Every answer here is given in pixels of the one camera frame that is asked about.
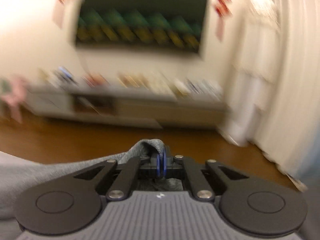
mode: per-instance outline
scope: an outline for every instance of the silver screw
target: silver screw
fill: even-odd
[[[200,190],[200,191],[198,191],[197,196],[199,198],[211,198],[212,192],[209,190]]]
[[[108,195],[110,198],[119,199],[124,196],[124,193],[121,190],[111,190]]]

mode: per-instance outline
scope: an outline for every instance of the pink chair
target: pink chair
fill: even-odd
[[[27,96],[27,80],[20,76],[14,76],[10,81],[11,92],[1,96],[11,111],[11,117],[19,123],[22,123],[20,105],[25,101]]]

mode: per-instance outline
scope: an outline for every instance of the wall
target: wall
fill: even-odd
[[[66,7],[65,26],[52,22],[55,0],[0,0],[0,75],[19,73],[37,78],[37,68],[52,70],[59,65],[74,75],[84,74],[81,62],[91,72],[115,77],[119,71],[161,71],[168,77],[205,77],[226,84],[237,45],[245,0],[232,0],[232,17],[226,19],[222,43],[215,37],[218,17],[211,6],[206,16],[206,32],[201,56],[164,53],[158,50],[77,49],[70,38],[81,0]]]

